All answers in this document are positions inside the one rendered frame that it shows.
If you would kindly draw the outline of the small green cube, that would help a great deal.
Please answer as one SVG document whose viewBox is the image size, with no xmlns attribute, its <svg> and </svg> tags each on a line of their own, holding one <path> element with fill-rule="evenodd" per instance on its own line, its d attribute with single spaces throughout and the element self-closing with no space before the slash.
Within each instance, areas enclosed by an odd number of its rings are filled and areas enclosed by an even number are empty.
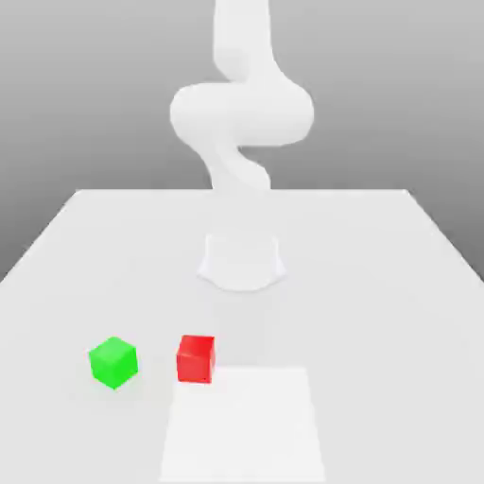
<svg viewBox="0 0 484 484">
<path fill-rule="evenodd" d="M 120 337 L 109 337 L 88 352 L 94 379 L 117 389 L 138 372 L 136 348 Z"/>
</svg>

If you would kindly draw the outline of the small red cube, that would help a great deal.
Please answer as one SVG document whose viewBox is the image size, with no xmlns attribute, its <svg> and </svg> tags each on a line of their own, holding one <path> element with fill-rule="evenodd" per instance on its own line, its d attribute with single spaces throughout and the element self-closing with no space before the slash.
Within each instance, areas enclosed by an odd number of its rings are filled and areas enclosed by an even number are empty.
<svg viewBox="0 0 484 484">
<path fill-rule="evenodd" d="M 183 335 L 176 353 L 180 382 L 211 384 L 216 364 L 213 336 Z"/>
</svg>

